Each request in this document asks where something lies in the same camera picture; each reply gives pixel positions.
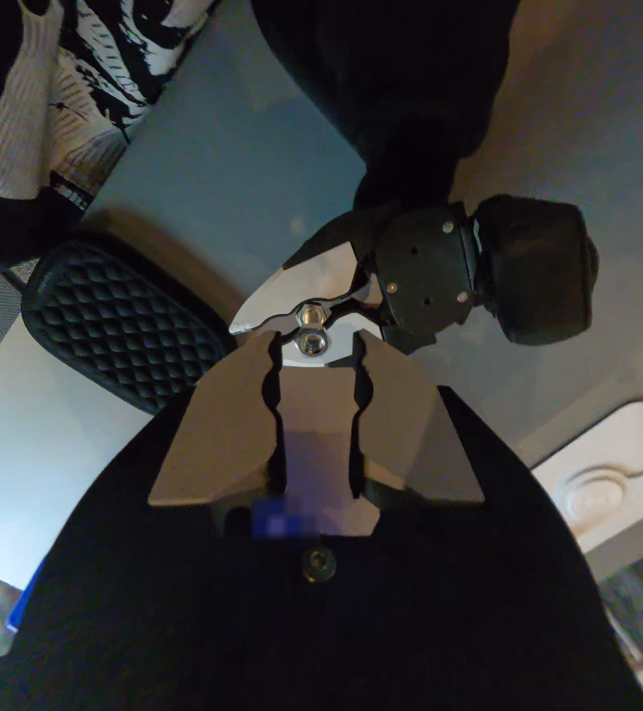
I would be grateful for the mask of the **silver hex nut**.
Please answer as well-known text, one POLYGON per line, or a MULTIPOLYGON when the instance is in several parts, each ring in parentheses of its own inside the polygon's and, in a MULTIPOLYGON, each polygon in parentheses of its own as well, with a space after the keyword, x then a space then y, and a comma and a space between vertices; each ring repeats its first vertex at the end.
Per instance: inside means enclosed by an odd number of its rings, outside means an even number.
POLYGON ((323 304, 310 302, 302 304, 296 311, 296 319, 303 330, 320 331, 327 320, 326 309, 323 304))

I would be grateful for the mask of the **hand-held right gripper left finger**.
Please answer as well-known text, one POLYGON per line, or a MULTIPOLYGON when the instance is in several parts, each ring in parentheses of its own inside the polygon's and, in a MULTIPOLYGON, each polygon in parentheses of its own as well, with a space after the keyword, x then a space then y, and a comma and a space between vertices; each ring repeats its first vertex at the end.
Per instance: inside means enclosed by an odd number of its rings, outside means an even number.
POLYGON ((287 488, 281 335, 265 331, 219 361, 192 392, 148 496, 154 507, 213 504, 287 488))

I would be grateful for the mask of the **person's left forearm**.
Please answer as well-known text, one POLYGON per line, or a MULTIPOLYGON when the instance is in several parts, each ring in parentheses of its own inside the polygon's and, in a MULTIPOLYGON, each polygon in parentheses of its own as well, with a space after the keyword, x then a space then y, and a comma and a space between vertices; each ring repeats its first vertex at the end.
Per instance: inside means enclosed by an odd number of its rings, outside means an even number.
POLYGON ((353 208, 445 203, 488 132, 519 1, 252 1, 264 40, 365 165, 353 208))

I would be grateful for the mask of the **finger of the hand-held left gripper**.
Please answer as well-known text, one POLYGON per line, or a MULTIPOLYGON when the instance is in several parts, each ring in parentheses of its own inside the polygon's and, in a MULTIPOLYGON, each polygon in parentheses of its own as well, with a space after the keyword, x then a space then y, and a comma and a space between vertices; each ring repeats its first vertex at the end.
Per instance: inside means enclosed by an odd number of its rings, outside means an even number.
POLYGON ((378 231, 379 210, 351 210, 332 219, 245 300, 230 333, 250 333, 303 304, 349 295, 378 231))
POLYGON ((355 332, 366 330, 381 337, 379 310, 381 297, 344 297, 334 300, 314 299, 305 303, 316 302, 324 305, 327 313, 326 330, 331 345, 328 351, 318 358, 301 356, 294 339, 301 329, 296 319, 298 306, 292 312, 277 317, 277 331, 282 335, 282 363, 289 367, 317 368, 339 364, 352 355, 352 342, 355 332))

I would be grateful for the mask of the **silver threaded bolt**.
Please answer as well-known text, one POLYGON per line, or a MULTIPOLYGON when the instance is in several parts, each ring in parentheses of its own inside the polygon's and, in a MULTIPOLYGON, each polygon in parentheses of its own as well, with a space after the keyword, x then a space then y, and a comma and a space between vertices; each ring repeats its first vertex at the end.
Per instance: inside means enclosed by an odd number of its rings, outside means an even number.
POLYGON ((294 345, 304 358, 323 356, 331 345, 331 340, 324 328, 302 328, 294 338, 294 345))

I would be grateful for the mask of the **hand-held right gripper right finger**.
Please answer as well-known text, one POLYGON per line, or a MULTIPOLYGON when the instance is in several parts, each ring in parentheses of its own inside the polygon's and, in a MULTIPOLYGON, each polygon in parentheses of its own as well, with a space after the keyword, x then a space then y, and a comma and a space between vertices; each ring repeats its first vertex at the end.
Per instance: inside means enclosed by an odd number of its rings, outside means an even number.
POLYGON ((439 388, 367 330, 352 337, 349 484, 374 505, 482 505, 485 496, 439 388))

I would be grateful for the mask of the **white plastic container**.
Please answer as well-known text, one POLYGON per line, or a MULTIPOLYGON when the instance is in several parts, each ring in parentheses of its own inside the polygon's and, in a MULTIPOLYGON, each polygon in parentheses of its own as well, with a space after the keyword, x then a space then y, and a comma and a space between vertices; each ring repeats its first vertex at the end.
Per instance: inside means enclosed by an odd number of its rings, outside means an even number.
POLYGON ((532 468, 588 554, 643 521, 643 400, 606 415, 532 468))

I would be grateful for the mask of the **blue plastic bin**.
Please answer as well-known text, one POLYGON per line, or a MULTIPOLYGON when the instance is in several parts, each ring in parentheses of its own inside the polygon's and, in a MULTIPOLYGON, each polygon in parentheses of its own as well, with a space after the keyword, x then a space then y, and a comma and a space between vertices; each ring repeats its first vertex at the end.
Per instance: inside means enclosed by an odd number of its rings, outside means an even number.
POLYGON ((36 586, 36 582, 37 582, 38 577, 42 571, 44 563, 45 563, 45 560, 43 559, 41 561, 40 565, 38 565, 38 567, 36 568, 29 583, 27 584, 24 591, 22 591, 14 608, 11 610, 10 614, 7 617, 6 628, 13 634, 17 634, 19 632, 20 627, 22 626, 22 621, 23 621, 23 617, 25 614, 27 604, 28 604, 28 602, 31 598, 31 595, 33 593, 33 590, 36 586))

